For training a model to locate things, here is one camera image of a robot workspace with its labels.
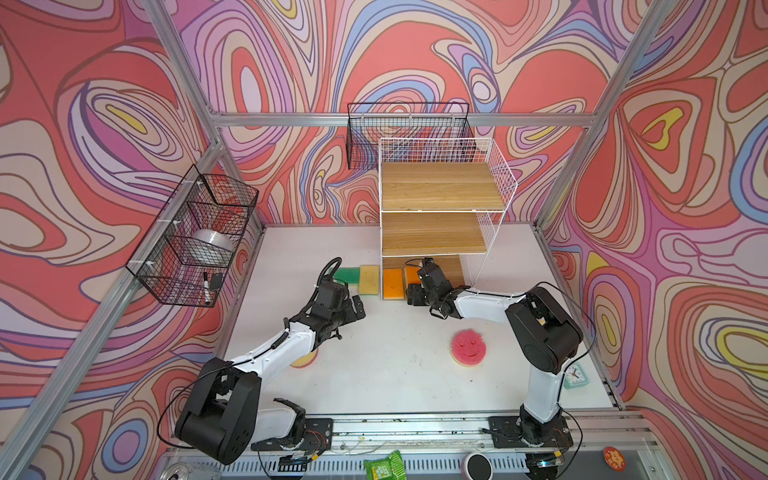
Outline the orange sponge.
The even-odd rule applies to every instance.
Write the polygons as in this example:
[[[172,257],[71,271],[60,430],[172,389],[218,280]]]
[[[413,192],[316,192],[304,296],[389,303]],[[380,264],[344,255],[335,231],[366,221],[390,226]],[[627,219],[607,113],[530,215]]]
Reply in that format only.
[[[418,266],[414,265],[406,265],[404,267],[404,278],[405,278],[405,285],[409,287],[410,285],[420,285],[421,279],[418,275],[418,271],[420,268]]]
[[[385,268],[382,280],[382,298],[384,300],[403,300],[405,287],[401,268]]]

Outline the yellow sponge green back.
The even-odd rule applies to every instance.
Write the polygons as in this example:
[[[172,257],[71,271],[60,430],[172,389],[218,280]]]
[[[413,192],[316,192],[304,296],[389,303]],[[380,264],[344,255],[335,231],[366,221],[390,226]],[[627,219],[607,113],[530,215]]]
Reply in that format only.
[[[359,270],[358,292],[360,295],[380,293],[380,269],[378,265],[363,265]]]

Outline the white wire wooden shelf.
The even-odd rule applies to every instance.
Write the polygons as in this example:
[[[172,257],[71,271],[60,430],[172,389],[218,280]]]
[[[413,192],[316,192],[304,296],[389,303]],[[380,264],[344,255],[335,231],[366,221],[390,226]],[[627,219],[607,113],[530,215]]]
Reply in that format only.
[[[475,283],[518,189],[497,142],[384,137],[377,159],[381,267],[432,257]]]

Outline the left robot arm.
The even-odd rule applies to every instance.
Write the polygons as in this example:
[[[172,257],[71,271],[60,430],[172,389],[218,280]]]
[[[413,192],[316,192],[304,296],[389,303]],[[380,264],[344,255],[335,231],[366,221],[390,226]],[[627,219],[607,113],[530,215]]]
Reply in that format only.
[[[254,444],[301,448],[309,435],[306,410],[275,397],[261,402],[262,388],[292,364],[339,339],[340,328],[363,319],[364,304],[345,283],[320,281],[300,311],[262,345],[232,360],[214,357],[191,384],[173,435],[184,445],[229,465]]]

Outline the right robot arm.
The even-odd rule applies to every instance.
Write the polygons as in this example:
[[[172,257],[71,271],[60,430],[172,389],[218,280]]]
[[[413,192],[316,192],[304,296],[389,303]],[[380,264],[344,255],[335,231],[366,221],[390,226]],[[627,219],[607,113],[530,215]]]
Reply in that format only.
[[[520,408],[520,426],[542,431],[562,418],[559,402],[566,361],[574,359],[584,333],[549,290],[534,286],[524,293],[502,295],[453,286],[431,257],[420,261],[421,292],[416,300],[437,318],[478,319],[506,323],[530,365],[529,383]]]

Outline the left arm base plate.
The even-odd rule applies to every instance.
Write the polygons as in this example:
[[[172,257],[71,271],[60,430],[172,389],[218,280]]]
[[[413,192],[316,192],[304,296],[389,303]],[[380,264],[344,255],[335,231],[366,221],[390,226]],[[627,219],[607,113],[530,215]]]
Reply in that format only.
[[[333,431],[331,417],[313,417],[292,427],[286,436],[254,442],[250,449],[253,452],[322,453],[332,446]]]

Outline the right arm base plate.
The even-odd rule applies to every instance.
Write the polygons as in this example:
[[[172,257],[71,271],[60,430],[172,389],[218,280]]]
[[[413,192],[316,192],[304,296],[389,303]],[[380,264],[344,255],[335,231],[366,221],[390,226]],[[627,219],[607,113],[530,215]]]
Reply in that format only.
[[[487,430],[495,448],[568,450],[574,445],[562,415],[556,415],[547,423],[540,423],[527,414],[522,417],[491,416]]]

